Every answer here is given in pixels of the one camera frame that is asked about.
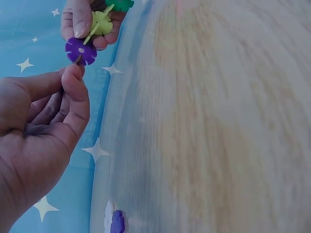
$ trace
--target green flower piece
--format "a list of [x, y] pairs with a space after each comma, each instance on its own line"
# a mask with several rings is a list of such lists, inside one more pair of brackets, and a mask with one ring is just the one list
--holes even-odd
[[107, 6], [114, 4], [113, 10], [122, 12], [127, 12], [134, 5], [132, 0], [105, 0], [105, 3]]
[[95, 29], [95, 35], [106, 35], [112, 30], [112, 22], [108, 16], [107, 10], [104, 12], [96, 11], [92, 12], [93, 22], [91, 26], [91, 31]]

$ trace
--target purple flower piece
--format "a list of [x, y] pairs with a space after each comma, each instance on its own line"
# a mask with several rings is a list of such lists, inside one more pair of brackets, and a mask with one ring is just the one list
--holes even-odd
[[110, 233], [123, 233], [125, 231], [124, 217], [121, 210], [116, 210], [112, 215]]
[[90, 65], [95, 61], [97, 52], [92, 42], [88, 42], [86, 45], [83, 44], [84, 39], [77, 39], [75, 37], [70, 38], [66, 45], [65, 51], [69, 52], [67, 57], [72, 62], [75, 62], [79, 55], [81, 55], [80, 64], [86, 66]]

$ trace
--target hand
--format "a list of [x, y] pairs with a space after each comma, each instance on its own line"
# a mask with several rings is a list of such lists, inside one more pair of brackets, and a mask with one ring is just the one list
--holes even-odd
[[[71, 37], [87, 37], [92, 26], [92, 11], [101, 11], [105, 8], [104, 0], [67, 0], [61, 19], [62, 37], [65, 40]], [[117, 41], [125, 15], [126, 12], [109, 12], [113, 29], [105, 36], [95, 35], [92, 37], [96, 49], [104, 50], [107, 45]]]
[[0, 80], [0, 232], [8, 232], [67, 167], [89, 120], [83, 74], [70, 65]]

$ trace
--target blue mat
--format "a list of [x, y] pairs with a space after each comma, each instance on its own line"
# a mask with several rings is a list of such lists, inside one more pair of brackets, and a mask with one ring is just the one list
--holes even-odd
[[[70, 64], [60, 34], [64, 0], [2, 0], [0, 2], [0, 77], [29, 76]], [[100, 133], [104, 103], [119, 41], [99, 52], [86, 67], [91, 119], [70, 164], [56, 187], [27, 211], [11, 233], [86, 233], [89, 231], [94, 159], [86, 148]]]

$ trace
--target wooden floor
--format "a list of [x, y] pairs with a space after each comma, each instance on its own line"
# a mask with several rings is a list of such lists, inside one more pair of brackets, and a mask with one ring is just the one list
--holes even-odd
[[310, 233], [311, 1], [155, 0], [128, 16], [104, 205], [129, 233]]

